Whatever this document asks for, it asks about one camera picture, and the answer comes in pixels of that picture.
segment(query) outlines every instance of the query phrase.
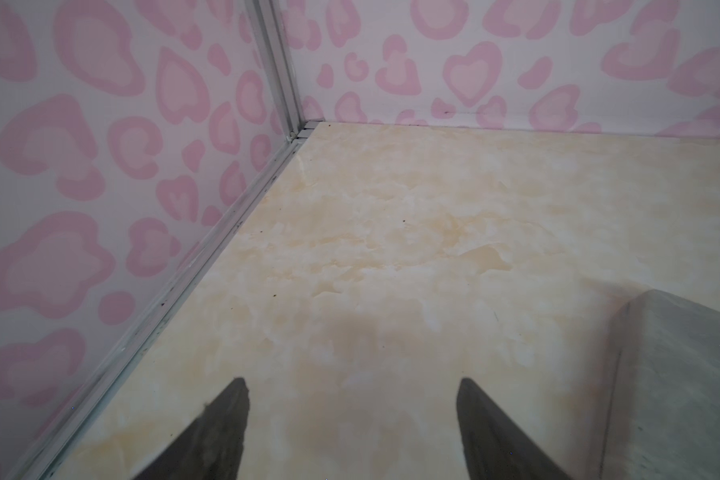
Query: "beige floor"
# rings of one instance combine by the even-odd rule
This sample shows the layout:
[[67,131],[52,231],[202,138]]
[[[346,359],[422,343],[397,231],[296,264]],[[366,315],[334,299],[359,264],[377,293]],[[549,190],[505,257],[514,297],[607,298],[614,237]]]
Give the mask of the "beige floor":
[[649,288],[720,310],[720,141],[321,124],[54,478],[130,478],[235,376],[240,479],[466,479],[462,376],[582,478]]

